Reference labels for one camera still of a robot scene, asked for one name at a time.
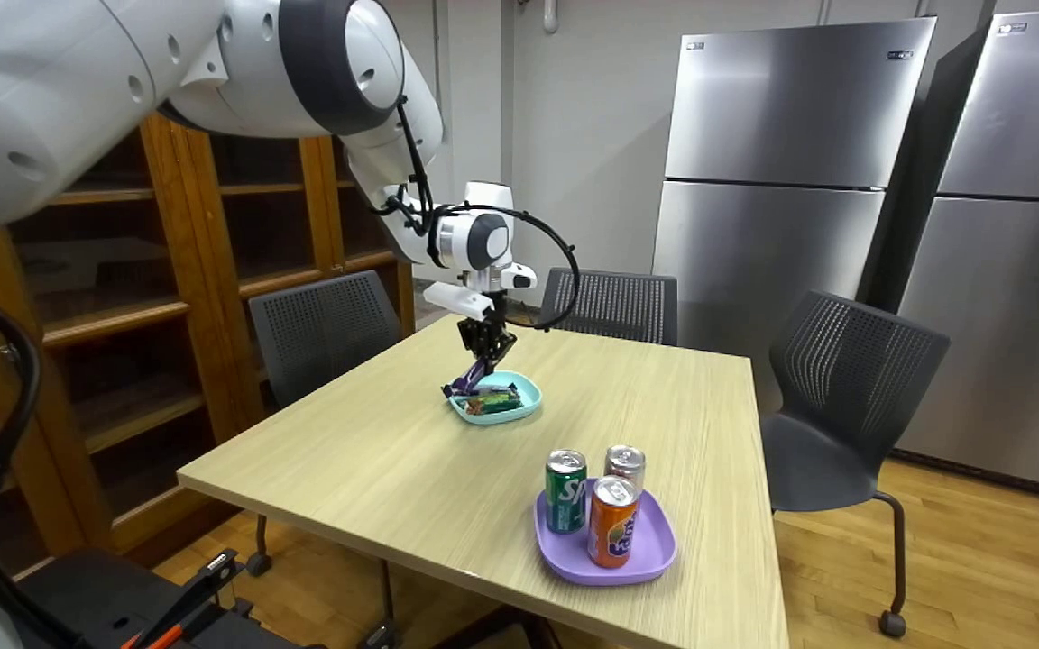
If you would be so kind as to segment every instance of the purple plate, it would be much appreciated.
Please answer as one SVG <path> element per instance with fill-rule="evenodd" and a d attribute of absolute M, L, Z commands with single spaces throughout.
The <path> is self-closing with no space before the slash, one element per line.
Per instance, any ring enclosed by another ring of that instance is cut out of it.
<path fill-rule="evenodd" d="M 548 528 L 546 495 L 535 497 L 535 543 L 540 549 L 546 567 L 570 584 L 599 584 L 599 588 L 647 584 L 669 574 L 675 562 L 675 538 L 671 538 L 669 515 L 648 491 L 640 495 L 630 557 L 617 570 L 602 570 L 587 557 L 587 528 L 574 528 L 574 533 Z"/>

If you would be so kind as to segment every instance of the chair back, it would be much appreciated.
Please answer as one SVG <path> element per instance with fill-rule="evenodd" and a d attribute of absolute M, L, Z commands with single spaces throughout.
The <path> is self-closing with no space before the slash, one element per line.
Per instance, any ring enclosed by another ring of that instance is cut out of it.
<path fill-rule="evenodd" d="M 782 412 L 847 443 L 874 471 L 907 433 L 950 340 L 813 290 L 770 349 Z"/>
<path fill-rule="evenodd" d="M 249 298 L 275 402 L 284 406 L 400 340 L 374 271 Z"/>
<path fill-rule="evenodd" d="M 548 271 L 540 322 L 563 312 L 574 276 L 568 266 Z M 559 326 L 612 340 L 678 341 L 678 282 L 661 274 L 581 271 L 576 306 Z"/>

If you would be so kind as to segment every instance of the black chair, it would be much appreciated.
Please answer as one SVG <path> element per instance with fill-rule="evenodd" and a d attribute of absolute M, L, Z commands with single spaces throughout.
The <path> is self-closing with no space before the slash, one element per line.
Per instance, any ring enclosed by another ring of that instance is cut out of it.
<path fill-rule="evenodd" d="M 374 271 L 255 294 L 249 298 L 249 312 L 278 406 L 303 400 L 400 340 L 400 316 Z M 260 515 L 249 574 L 268 574 L 268 567 L 268 515 Z M 379 562 L 379 570 L 386 620 L 365 646 L 396 646 L 391 567 Z"/>
<path fill-rule="evenodd" d="M 568 266 L 553 266 L 540 322 L 557 316 L 570 290 L 574 274 Z M 675 347 L 678 282 L 661 274 L 581 271 L 574 312 L 559 322 L 559 326 Z"/>
<path fill-rule="evenodd" d="M 765 423 L 773 509 L 824 511 L 869 497 L 890 504 L 895 599 L 880 611 L 887 639 L 907 635 L 907 509 L 878 475 L 945 349 L 945 335 L 819 290 L 804 294 L 770 349 L 782 397 L 782 412 Z"/>

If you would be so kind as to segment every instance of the floor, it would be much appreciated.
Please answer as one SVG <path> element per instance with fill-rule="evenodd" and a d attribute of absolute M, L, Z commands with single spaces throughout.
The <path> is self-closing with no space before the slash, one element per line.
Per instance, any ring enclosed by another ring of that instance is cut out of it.
<path fill-rule="evenodd" d="M 878 635 L 890 599 L 890 520 L 885 504 L 824 515 L 776 515 L 791 639 L 796 649 L 844 646 L 964 646 L 1039 649 L 1039 497 L 890 460 L 885 487 L 910 509 L 910 635 Z M 251 552 L 251 515 L 234 515 L 157 567 L 183 581 L 221 549 Z M 239 578 L 232 594 L 255 620 L 303 646 L 357 646 L 379 620 L 379 562 L 326 543 L 303 528 L 272 528 L 275 570 Z M 487 599 L 394 570 L 403 646 L 436 646 L 479 611 Z M 570 649 L 606 641 L 557 629 Z"/>

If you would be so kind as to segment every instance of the refrigerator door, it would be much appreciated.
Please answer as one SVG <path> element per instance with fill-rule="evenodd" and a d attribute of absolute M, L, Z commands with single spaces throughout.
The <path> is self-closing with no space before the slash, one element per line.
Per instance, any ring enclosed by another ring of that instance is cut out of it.
<path fill-rule="evenodd" d="M 887 187 L 932 18 L 687 36 L 663 175 Z"/>
<path fill-rule="evenodd" d="M 678 276 L 682 347 L 765 354 L 809 290 L 854 294 L 880 189 L 663 183 L 655 274 Z"/>
<path fill-rule="evenodd" d="M 1039 481 L 1039 201 L 939 198 L 903 316 L 954 340 L 903 448 Z"/>
<path fill-rule="evenodd" d="M 1039 198 L 1039 14 L 997 14 L 940 193 Z"/>

